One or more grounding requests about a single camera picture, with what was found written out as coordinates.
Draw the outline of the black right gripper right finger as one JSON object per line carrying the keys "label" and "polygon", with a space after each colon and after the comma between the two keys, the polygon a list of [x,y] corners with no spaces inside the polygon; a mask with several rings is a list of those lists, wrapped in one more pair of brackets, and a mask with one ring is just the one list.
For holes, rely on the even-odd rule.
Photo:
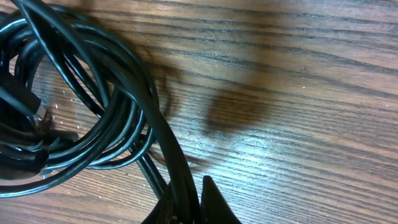
{"label": "black right gripper right finger", "polygon": [[204,224],[241,224],[209,175],[203,177],[200,210]]}

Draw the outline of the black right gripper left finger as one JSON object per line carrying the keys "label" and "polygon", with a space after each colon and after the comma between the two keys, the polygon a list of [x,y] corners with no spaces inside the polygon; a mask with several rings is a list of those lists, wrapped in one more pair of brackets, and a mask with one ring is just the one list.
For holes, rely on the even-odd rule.
{"label": "black right gripper left finger", "polygon": [[142,224],[187,222],[187,190],[183,183],[170,183]]}

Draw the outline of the black USB cable gray plug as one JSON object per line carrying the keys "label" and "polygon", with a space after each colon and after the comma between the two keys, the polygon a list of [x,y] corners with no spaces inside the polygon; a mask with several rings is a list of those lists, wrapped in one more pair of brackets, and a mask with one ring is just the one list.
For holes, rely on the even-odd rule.
{"label": "black USB cable gray plug", "polygon": [[[154,130],[155,143],[135,162],[143,167],[160,199],[170,183],[183,183],[187,190],[186,223],[200,223],[200,204],[191,172],[160,112],[154,79],[140,56],[125,41],[67,7],[43,1],[16,1],[16,7],[14,12],[1,16],[1,125],[27,132],[54,130],[45,123],[49,112],[32,91],[39,63],[48,57],[98,121],[106,121],[105,130],[112,132],[99,141],[97,149],[114,149],[123,142],[117,140],[120,134],[127,137],[136,126],[141,128],[141,135],[146,135],[149,128]],[[65,149],[84,137],[71,131],[60,132],[60,137],[45,145],[48,152],[58,152],[56,144]],[[1,141],[1,178],[26,180],[43,172],[51,178],[65,170],[41,169],[36,174],[27,170],[28,165],[43,158],[44,153],[38,149]]]}

